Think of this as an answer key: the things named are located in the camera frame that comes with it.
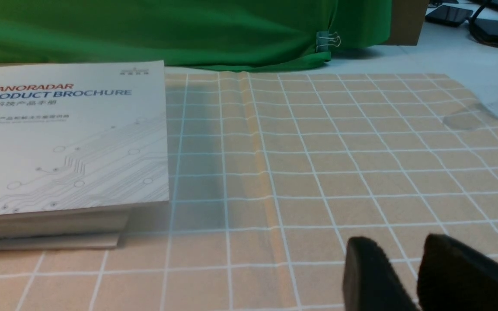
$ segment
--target green backdrop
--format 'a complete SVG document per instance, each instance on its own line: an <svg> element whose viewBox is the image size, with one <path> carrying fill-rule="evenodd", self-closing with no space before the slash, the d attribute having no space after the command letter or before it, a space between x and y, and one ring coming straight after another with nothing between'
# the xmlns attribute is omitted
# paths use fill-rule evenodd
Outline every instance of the green backdrop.
<svg viewBox="0 0 498 311"><path fill-rule="evenodd" d="M315 52L318 31L337 30L343 48L378 41L370 29L385 25L367 21L373 14L358 3L336 10L338 0L0 0L0 63L164 59L214 70L310 69L330 59Z"/></svg>

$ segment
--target black cable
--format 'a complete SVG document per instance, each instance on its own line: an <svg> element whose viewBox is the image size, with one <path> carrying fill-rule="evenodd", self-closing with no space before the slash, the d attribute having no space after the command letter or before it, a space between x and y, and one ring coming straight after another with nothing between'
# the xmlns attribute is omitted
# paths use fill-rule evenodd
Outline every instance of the black cable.
<svg viewBox="0 0 498 311"><path fill-rule="evenodd" d="M478 18L480 13L484 10L484 8L486 8L491 2L492 2L492 0L485 0L484 4L482 4L480 6L480 8L478 8L476 10L474 15L472 15L472 17L470 17L468 19L468 24L469 24L468 31L470 32L470 35L472 36L472 38L474 38L474 40L476 40L478 43L481 43L484 45L489 45L490 47L498 48L498 43L485 41L484 39L482 39L478 36L478 26L476 25L476 19Z"/></svg>

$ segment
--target white grid line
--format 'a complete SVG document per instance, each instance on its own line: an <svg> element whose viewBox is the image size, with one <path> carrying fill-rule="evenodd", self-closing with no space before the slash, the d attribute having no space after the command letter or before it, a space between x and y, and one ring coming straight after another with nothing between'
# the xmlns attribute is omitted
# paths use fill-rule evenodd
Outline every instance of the white grid line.
<svg viewBox="0 0 498 311"><path fill-rule="evenodd" d="M455 130L454 131L455 133L465 133L465 132L469 132L469 130ZM301 133L301 134L297 134L297 133L278 133L278 132L268 132L266 130L264 130L262 132L263 134L270 134L270 135L281 135L281 136L316 136L316 135L332 135L331 132L316 132L316 133ZM418 130L418 131L415 131L415 132L377 132L378 134L412 134L412 133L416 133L416 134L421 134L421 133L449 133L447 130ZM255 134L258 134L257 132L253 132L251 134L247 134L247 133L241 133L241 132L231 132L231 133L226 133L224 135L221 135L221 134L206 134L206 135L201 135L201 134L184 134L184 137L220 137L220 136L253 136ZM342 132L342 135L372 135L374 134L374 132ZM178 134L171 134L169 135L171 137L180 137L180 135Z"/></svg>
<svg viewBox="0 0 498 311"><path fill-rule="evenodd" d="M221 93L220 93L220 73L218 73L218 89L219 89L219 102L222 102ZM223 111L222 106L220 105L220 134L221 134L221 163L222 163L222 171L226 171L226 154L224 153L224 121L223 121ZM230 224L229 224L229 215L228 215L228 188L227 188L227 176L223 175L223 193L224 193L224 226L226 227L226 257L227 257L227 274L228 274L228 296L229 296L229 309L233 310L233 282L232 282L232 260L231 260L231 246L230 246Z"/></svg>
<svg viewBox="0 0 498 311"><path fill-rule="evenodd" d="M343 86L345 88L347 88L347 86L345 85L345 83L339 79L339 81L341 81L343 83ZM364 112L362 111L362 109L360 108L360 106L358 107L358 109L361 111L362 114L364 114ZM332 125L334 126L338 136L339 136L339 139L342 140L342 143L343 143L343 146L346 150L349 150L347 144L345 144L345 141L343 140L343 137L342 137L342 134L339 132L339 129L338 129L338 126L337 124L335 124L334 121L331 121L332 122ZM358 163L357 161L355 161L355 159L353 158L353 156L351 155L351 153L349 152L348 153L349 157L351 158L351 161L353 162L354 164L354 167L356 167L357 171L360 170L359 166L358 166ZM407 260L407 265L409 266L409 269L411 270L411 273L413 274L413 276L415 278L417 278L417 274L414 270L414 268L412 267L412 264L411 262L409 262L409 259L407 258L407 254L405 252L405 250L403 249L403 246L401 245L401 242L399 242L399 239L397 238L397 235L395 234L393 228L391 227L391 224L389 224L389 220L387 220L387 217L386 215L384 214L383 210L382 210L382 207L380 206L380 203L378 203L378 200L376 199L374 193L372 192L372 189L370 188L370 186L368 185L368 182L366 181L366 179L364 178L364 175L362 175L361 172L358 172L358 175L360 176L360 179L362 180L362 183L364 183L364 185L366 186L366 189L368 190L368 193L370 194L370 196L372 197L372 200L374 201L374 205L376 205L376 209L380 212L380 215L382 216L382 219L383 221L385 222L385 224L387 225L387 230L389 230L389 232L391 233L391 236L393 236L393 240L395 241L395 243L397 244L397 247L399 248L401 254L403 255L403 258L405 260Z"/></svg>
<svg viewBox="0 0 498 311"><path fill-rule="evenodd" d="M384 153L392 153L389 150L383 151ZM451 169L405 169L404 171L410 173L423 173L427 171L489 171L486 167L478 167L478 168L451 168ZM314 175L311 171L259 171L255 173L208 173L208 174L180 174L180 177L218 177L222 175L226 176L259 176L265 173L273 173L278 175ZM340 175L340 174L353 174L358 171L317 171L318 175ZM362 170L362 173L401 173L400 169L375 169L375 170Z"/></svg>
<svg viewBox="0 0 498 311"><path fill-rule="evenodd" d="M461 100L477 100L476 98L468 97L468 98L461 98ZM442 100L442 101L432 101L428 103L424 103L427 105L436 105L436 104L446 104L446 103L452 103L455 102L454 100ZM249 104L260 104L260 105L269 105L269 106L284 106L287 104L276 104L273 102L265 102L265 101L251 101ZM177 104L176 102L168 102L166 103L168 106L182 106L182 104ZM223 105L233 105L233 106L243 106L244 104L240 104L238 102L223 102ZM398 102L394 105L408 105L408 104L418 104L417 102ZM292 106L313 106L313 107L319 107L320 104L291 104ZM341 104L341 103L334 103L334 104L326 104L324 103L324 106L351 106L351 105L385 105L385 103L379 103L379 102L352 102L352 103L347 103L347 104ZM209 103L204 103L204 104L186 104L186 107L214 107L214 106L219 106L219 104L209 104Z"/></svg>
<svg viewBox="0 0 498 311"><path fill-rule="evenodd" d="M370 81L377 87L376 83L370 79ZM403 117L403 115L401 115L401 112L399 112L399 110L397 110L392 104L391 104L391 101L389 101L387 99L387 96L385 96L385 94L382 92L382 95L384 96L384 98L386 99L386 101L391 105L391 107L397 112L397 114L399 114L399 116L404 120L405 124L407 124L407 126L413 130L412 126L410 125L409 121ZM387 143L383 140L383 138L380 136L380 134L378 133L378 131L376 130L374 124L372 124L372 122L370 120L368 120L368 122L370 123L370 126L376 131L376 134L380 137L380 140L381 142L383 143L383 145L387 148L387 150L389 150L389 153L391 154L391 156L393 158L395 158L395 161L397 161L397 165L399 165L399 168L401 168L401 171L403 172L403 174L405 175L405 177L407 178L407 180L411 183L413 189L416 191L416 193L418 193L420 195L420 199L421 201L424 203L424 205L427 207L427 209L429 210L429 212L433 215L433 217L435 218L435 222L441 227L441 230L443 230L443 233L449 235L449 232L447 232L447 229L445 228L445 226L443 225L443 223L439 220L439 217L437 216L437 214L435 214L435 211L431 208L431 206L429 205L429 202L427 201L427 199L425 199L425 197L423 195L421 195L421 192L420 190L418 189L418 187L416 186L415 182L409 177L409 174L407 173L408 171L405 170L403 168L403 165L401 165L401 161L399 161L399 158L397 158L395 156L395 154L389 149L389 146L387 145ZM426 146L427 148L429 148L429 146L427 144L425 144L425 141L423 141L422 137L420 135L417 135L418 138L420 139L421 143L424 144L424 146ZM417 277L417 273L414 271L414 267L411 267L411 270L413 270L413 272L415 273L415 276Z"/></svg>
<svg viewBox="0 0 498 311"><path fill-rule="evenodd" d="M357 104L350 104L350 105L337 105L337 106L357 106ZM221 118L167 118L169 121L181 121L181 120L188 120L188 121L220 121L220 120L242 120L242 121L247 121L251 120L253 118L256 118L256 116L251 116L251 117L223 117ZM292 120L290 117L282 118L282 117L275 117L275 116L260 116L261 119L270 119L270 120ZM334 120L365 120L365 119L372 119L372 120L383 120L383 119L399 119L400 117L332 117L331 119ZM407 119L438 119L437 116L403 116L403 118ZM330 120L330 118L327 117L305 117L305 120ZM469 132L470 130L454 130L454 132ZM415 130L415 132L420 133L420 132L446 132L446 130ZM393 132L393 133L412 133L412 132Z"/></svg>
<svg viewBox="0 0 498 311"><path fill-rule="evenodd" d="M498 219L491 220L493 223L498 223ZM461 221L441 221L441 224L452 225L470 225L470 224L489 224L490 221L484 220L461 220ZM406 227L423 227L439 225L438 222L405 222L400 224L389 224L392 228L406 228ZM359 225L284 225L284 226L267 226L267 227L243 227L243 228L229 228L229 232L250 232L250 231L271 231L277 229L343 229L343 228L387 228L386 224L359 224ZM178 230L172 232L172 235L189 235L189 234L210 234L210 233L225 233L225 228L216 229L196 229L196 230ZM168 232L131 232L125 236L160 236L168 234Z"/></svg>
<svg viewBox="0 0 498 311"><path fill-rule="evenodd" d="M184 108L182 112L182 116L185 117L185 103L188 98L188 78L189 75L186 75L185 81L185 94L184 94ZM172 252L172 230L174 230L174 216L176 213L176 198L178 197L178 175L180 174L180 154L182 154L182 134L184 133L184 120L182 120L182 128L180 129L180 140L178 145L178 157L176 158L176 177L174 177L174 193L172 194L172 201L170 202L171 211L170 211L170 223L168 226L168 234L167 244L166 244L166 259L164 261L164 274L163 274L163 288L160 295L160 311L164 311L164 304L166 301L166 286L168 281L168 269L170 265L170 252Z"/></svg>
<svg viewBox="0 0 498 311"><path fill-rule="evenodd" d="M391 149L394 152L415 152L415 151L425 151L427 148L422 148L422 149ZM477 150L477 151L484 151L484 150L498 150L498 147L474 147L474 148L437 148L437 149L429 149L434 152L442 152L442 151L469 151L469 150ZM337 151L309 151L309 153L359 153L359 152L386 152L387 150L337 150ZM261 151L226 151L225 153L227 154L256 154ZM305 152L303 151L278 151L278 150L269 150L268 153L289 153L289 154L304 154ZM199 155L212 155L212 154L220 154L220 152L187 152L183 153L182 155L194 155L194 154L199 154ZM178 155L178 153L170 153L170 155L175 156Z"/></svg>
<svg viewBox="0 0 498 311"><path fill-rule="evenodd" d="M91 295L91 300L89 301L89 311L93 311L95 307L95 301L97 300L97 294L99 294L99 287L101 287L101 280L103 279L103 274L105 273L105 264L107 264L107 258L109 257L109 251L105 250L103 254L103 260L101 261L101 267L99 267L99 272L97 272L97 280L95 281L95 288L93 288L93 293Z"/></svg>
<svg viewBox="0 0 498 311"><path fill-rule="evenodd" d="M312 81L314 81L314 82L339 82L340 80L344 81L344 82L345 81L369 81L369 79L347 79L348 77L345 74L343 74L343 73L339 73L339 74L336 74L336 73L326 73L326 74L327 75L336 76L336 79L313 79ZM290 81L290 82L307 81L306 79L283 79L284 76L292 76L292 75L293 74L291 74L291 73L279 73L279 76L282 79L282 81ZM233 82L241 82L241 81L244 81L246 79L255 80L255 81L276 81L276 82L279 82L278 79L264 79L262 77L254 77L254 75L251 75L250 77L239 77L239 74L238 74L237 76L238 77L235 77L235 78L222 77L221 79L222 80L232 80ZM403 79L403 78L400 77L400 75L394 74L393 76L394 76L393 78L389 78L389 79L377 79L377 80L379 80L379 81L398 81L399 79ZM405 78L405 81L406 80L427 81L429 79L434 80L434 81L438 81L438 80L451 80L450 77L439 77L439 78L432 79L432 78L427 77L426 75L423 75L423 76L424 76L423 78L418 78L418 77ZM174 79L172 77L167 77L166 80L170 81L170 82L186 82L187 81L186 79ZM190 79L189 80L189 82L216 82L216 81L218 81L218 79Z"/></svg>
<svg viewBox="0 0 498 311"><path fill-rule="evenodd" d="M336 226L334 215L332 214L332 209L330 209L330 204L328 203L328 200L326 199L326 195L324 194L324 189L322 189L322 185L320 183L320 179L318 179L318 175L316 173L316 170L314 169L314 164L310 158L310 154L308 153L308 150L306 148L305 140L303 139L303 136L301 136L301 131L299 130L299 124L297 124L297 119L295 118L295 115L293 114L293 110L289 106L289 99L287 95L285 95L285 90L283 86L283 82L280 81L280 87L282 87L282 91L284 92L285 96L285 101L287 102L287 106L289 109L289 112L291 113L291 116L293 118L293 122L295 123L295 128L297 129L297 133L299 134L299 139L301 140L301 144L303 145L303 149L305 150L306 154L306 159L310 163L310 169L312 170L312 175L314 176L314 181L318 185L318 191L320 191L320 196L322 197L322 202L324 202L324 205L326 206L326 210L328 211L328 217L330 217L330 221L332 222L332 225ZM342 248L343 254L347 254L347 249L345 247L345 243L342 238L342 234L339 232L339 230L334 230L335 235L338 238L339 244Z"/></svg>
<svg viewBox="0 0 498 311"><path fill-rule="evenodd" d="M251 84L251 79L249 79L249 88L251 90L253 89L253 86ZM251 97L253 98L253 100L255 100L255 94L251 93ZM255 107L255 115L259 116L259 109L257 108L257 105L253 104L253 106ZM261 121L259 118L257 118L257 125L259 126L259 130L262 130ZM268 155L266 153L265 139L264 139L264 136L262 134L260 136L261 136L261 144L262 144L262 153L265 157L266 167L268 170L270 170L270 161L268 160ZM271 190L272 190L272 196L274 198L276 215L278 217L278 224L280 226L280 232L282 234L282 240L283 240L283 245L284 245L284 250L285 250L285 258L288 260L288 269L289 269L289 274L291 276L291 282L293 285L293 295L295 296L295 301L297 303L297 307L300 310L301 309L301 299L299 298L299 289L297 288L297 280L295 278L295 272L294 272L293 266L291 264L291 254L289 253L287 238L285 237L285 229L283 228L282 214L281 214L280 209L279 209L278 197L276 195L276 188L275 188L272 173L269 173L268 177L270 179L270 185L272 188Z"/></svg>
<svg viewBox="0 0 498 311"><path fill-rule="evenodd" d="M489 258L498 258L498 254L486 254ZM395 258L389 259L390 263L406 263L409 262L420 262L421 257L416 258ZM340 261L310 261L310 262L277 262L277 263L246 263L246 264L233 264L231 266L202 266L202 267L182 267L182 268L169 268L170 272L186 272L186 271L202 271L202 270L226 270L227 268L239 269L239 268L277 268L288 266L292 264L293 266L341 266L346 263L345 260ZM113 275L113 274L135 274L135 273L162 273L164 268L156 269L131 269L131 270L105 270L103 275ZM16 277L51 277L51 276L97 276L99 271L75 271L75 272L24 272L24 273L12 273L12 274L0 274L0 279L5 278L16 278Z"/></svg>
<svg viewBox="0 0 498 311"><path fill-rule="evenodd" d="M287 82L285 80L280 80L278 81L280 84ZM370 93L370 92L379 92L379 91L385 91L385 92L393 92L393 93L408 93L409 90L381 90L378 86L376 86L376 90L340 90L340 91L320 91L320 93L348 93L348 92L364 92L364 93ZM437 91L438 89L427 89L427 90L419 90L415 92L427 92L427 91ZM468 90L465 87L458 87L457 89L451 89L451 90ZM236 89L222 89L222 90L217 90L217 91L191 91L190 93L192 94L219 94L220 92L237 92L243 94L244 92L250 92L251 90L236 90ZM271 91L271 90L263 90L263 89L254 89L253 91L258 91L258 92L264 92L264 93L273 93L273 94L285 94L287 92L285 91ZM290 90L288 93L295 93L295 94L318 94L318 91L298 91L298 90ZM182 91L167 91L167 94L184 94Z"/></svg>
<svg viewBox="0 0 498 311"><path fill-rule="evenodd" d="M439 87L439 85L437 85L437 83L435 83L435 81L432 81L432 83L435 84L435 86ZM468 112L471 112L474 116L476 115L476 111L472 111L468 106L465 106L462 104L462 101L458 100L456 97L453 96L453 94L447 92L446 90L442 89L441 87L439 87L441 90L443 90L443 92L445 92L445 94L448 94L450 97L452 97L456 102L458 102L459 104L461 104L464 108L466 108L466 110ZM493 128L496 128L496 127L492 127L492 126L489 126L483 118L479 118L479 117L476 117L480 120L480 122L484 125L484 127L489 130L489 132L494 136L494 138L496 138L496 140L498 140L498 135L496 134L496 132L493 131ZM481 160L482 160L482 163L484 163L484 165L490 170L490 172L498 179L498 176L492 171L492 167L490 167L489 165L487 165L486 162L483 161L483 158L480 157L476 152L473 152L477 157L479 157Z"/></svg>
<svg viewBox="0 0 498 311"><path fill-rule="evenodd" d="M454 192L454 193L422 193L422 194L377 194L375 197L447 197L451 195L477 195L477 194L498 194L498 191L468 191L468 192ZM289 197L286 195L277 195L279 199L321 199L320 197ZM274 198L273 195L263 195L262 197L229 197L228 201L261 201L265 199ZM369 195L328 195L327 199L371 199ZM192 199L192 200L177 200L177 203L210 203L222 202L224 199Z"/></svg>
<svg viewBox="0 0 498 311"><path fill-rule="evenodd" d="M32 287L32 283L34 283L34 278L36 277L36 273L38 273L39 268L42 266L43 259L45 257L45 252L43 251L42 254L40 255L40 258L38 259L38 263L36 263L36 267L34 268L34 273L30 276L30 279L28 280L28 283L26 284L26 287L24 287L24 290L22 291L22 295L20 296L20 300L18 301L18 304L16 305L15 311L20 311L22 309L22 305L24 304L24 301L26 300L26 296L28 295L28 292L30 291L30 287Z"/></svg>
<svg viewBox="0 0 498 311"><path fill-rule="evenodd" d="M452 94L449 94L448 92L446 92L445 90L443 90L445 92L445 94L448 94L449 96L451 96L453 99L455 99L457 102L461 103L459 100L457 100L454 96L452 96ZM452 129L450 127L447 127L449 132L452 132ZM468 144L466 144L462 138L458 135L458 134L455 134L453 133L454 136L456 136L458 138L458 140L460 141L460 143L463 145L463 146L466 146L467 150L473 154L475 154L479 159L480 161L482 162L482 164L484 166L486 166L488 168L488 170L490 170L491 174L496 177L496 179L498 180L498 176L488 167L488 165L486 164L486 162L482 159L482 157L480 157L476 152L474 152L473 150L470 149L470 147L468 146ZM458 187L460 187L460 189L462 191L464 191L464 187L460 184L460 182L458 181L458 179L456 179L454 177L454 175L450 172L450 171L447 171L447 174L449 174L449 176L451 177L451 179L453 179L453 181L458 185ZM490 226L493 228L493 230L498 234L498 228L497 226L494 225L494 223L492 222L492 219L490 219L488 217L488 215L483 211L483 209L479 206L479 204L472 198L472 196L470 195L466 195L468 197L468 199L472 202L472 204L474 204L474 207L476 207L476 209L480 212L480 214L482 214L482 216L484 218L486 218L486 220L488 220Z"/></svg>

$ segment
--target smartphone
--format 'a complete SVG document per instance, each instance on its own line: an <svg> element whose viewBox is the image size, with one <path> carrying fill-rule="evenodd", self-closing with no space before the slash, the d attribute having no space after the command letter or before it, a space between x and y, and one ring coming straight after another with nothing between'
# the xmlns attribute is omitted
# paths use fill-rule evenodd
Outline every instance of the smartphone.
<svg viewBox="0 0 498 311"><path fill-rule="evenodd" d="M425 16L425 20L430 23L442 24L458 27L467 20L474 11L454 6L440 6Z"/></svg>

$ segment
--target tan grid mat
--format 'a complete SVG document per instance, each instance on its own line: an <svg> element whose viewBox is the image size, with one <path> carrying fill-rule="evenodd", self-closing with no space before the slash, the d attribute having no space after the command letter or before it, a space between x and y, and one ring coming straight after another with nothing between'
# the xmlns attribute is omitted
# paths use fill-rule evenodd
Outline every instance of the tan grid mat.
<svg viewBox="0 0 498 311"><path fill-rule="evenodd" d="M498 261L498 120L444 75L168 75L167 104L170 207L0 252L0 311L339 311L354 235L413 297L429 232Z"/></svg>

